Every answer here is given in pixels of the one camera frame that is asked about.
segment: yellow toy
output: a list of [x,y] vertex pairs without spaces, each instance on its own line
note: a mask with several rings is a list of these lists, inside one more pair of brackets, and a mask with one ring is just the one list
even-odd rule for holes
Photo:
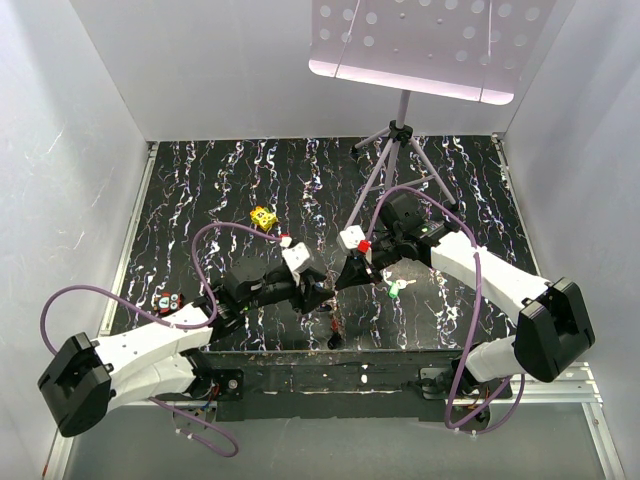
[[256,207],[251,211],[250,216],[251,221],[265,232],[268,232],[271,227],[278,223],[278,217],[276,217],[275,213],[271,213],[266,208]]

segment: gray floor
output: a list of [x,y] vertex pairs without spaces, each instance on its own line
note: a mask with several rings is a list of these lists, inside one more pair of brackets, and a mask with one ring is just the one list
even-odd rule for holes
[[232,459],[176,435],[159,408],[123,407],[76,439],[64,478],[604,478],[580,405],[521,405],[503,428],[475,441],[411,419],[225,426],[242,448]]

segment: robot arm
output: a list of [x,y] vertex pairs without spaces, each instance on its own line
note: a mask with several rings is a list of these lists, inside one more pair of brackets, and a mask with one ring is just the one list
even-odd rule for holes
[[[206,396],[212,379],[200,375],[199,348],[243,325],[246,310],[289,300],[304,314],[334,296],[319,286],[325,268],[305,244],[282,256],[284,262],[271,269],[261,258],[243,257],[214,282],[218,316],[210,326],[180,328],[211,315],[211,300],[201,297],[165,317],[170,328],[152,323],[93,341],[85,333],[69,338],[38,381],[62,436],[85,432],[114,408],[163,393]],[[220,388],[223,397],[234,394]]]
[[[382,236],[370,244],[360,227],[340,233],[348,253],[336,289],[382,280],[381,271],[402,258],[417,260],[475,288],[476,249],[446,219],[426,220],[420,205],[403,194],[389,199],[380,211]],[[553,381],[595,342],[578,286],[565,278],[551,283],[530,275],[478,248],[483,294],[514,325],[516,335],[477,345],[465,364],[465,391],[495,378],[528,373]]]

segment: small toy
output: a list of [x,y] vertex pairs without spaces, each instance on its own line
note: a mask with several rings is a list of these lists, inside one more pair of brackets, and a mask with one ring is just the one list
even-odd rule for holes
[[153,299],[153,310],[161,317],[176,313],[184,306],[184,295],[164,292]]
[[275,213],[271,213],[269,210],[263,207],[256,207],[251,211],[251,221],[258,225],[262,230],[268,232],[271,227],[278,223],[278,217]]

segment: tripod stand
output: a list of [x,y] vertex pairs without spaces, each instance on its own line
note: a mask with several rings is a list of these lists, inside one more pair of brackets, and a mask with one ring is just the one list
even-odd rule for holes
[[[365,138],[361,142],[356,143],[353,147],[351,147],[351,155],[357,158],[359,148],[362,148],[365,145],[372,143],[379,137],[382,137],[384,135],[389,136],[387,143],[384,146],[382,153],[380,154],[380,158],[378,159],[376,166],[373,168],[373,172],[371,172],[371,175],[369,176],[369,179],[367,180],[367,184],[362,190],[362,193],[360,193],[360,197],[358,197],[358,201],[356,202],[356,206],[354,207],[353,211],[351,212],[351,215],[349,216],[349,220],[347,220],[345,229],[347,227],[350,227],[353,224],[354,220],[356,219],[356,215],[358,215],[358,212],[362,208],[362,204],[364,203],[364,200],[369,194],[369,192],[373,190],[379,190],[379,189],[388,190],[393,186],[392,185],[393,174],[396,170],[396,161],[398,159],[398,151],[400,150],[400,148],[407,146],[407,144],[409,143],[411,144],[415,152],[420,157],[420,160],[422,160],[424,165],[427,167],[429,176],[404,183],[403,185],[406,185],[406,186],[419,185],[434,179],[438,184],[438,186],[442,189],[442,192],[447,197],[447,200],[449,202],[449,205],[447,205],[447,208],[450,211],[455,211],[458,209],[458,202],[453,198],[453,195],[451,195],[451,192],[442,181],[442,178],[440,178],[440,175],[438,175],[438,172],[436,171],[436,169],[433,168],[433,165],[429,161],[429,158],[422,151],[422,148],[420,148],[420,144],[413,137],[413,128],[404,124],[405,118],[407,116],[407,108],[409,106],[410,95],[411,95],[411,92],[409,90],[402,90],[402,95],[400,97],[400,105],[398,107],[398,115],[396,116],[395,120],[392,120],[391,123],[389,123],[389,126],[387,128],[374,133],[370,137]],[[380,172],[380,169],[382,168],[382,165],[384,164],[385,160],[387,160],[387,158],[388,158],[387,170],[386,170],[387,174],[385,175],[384,185],[374,187],[373,182],[375,182],[376,177],[378,176],[378,173]]]

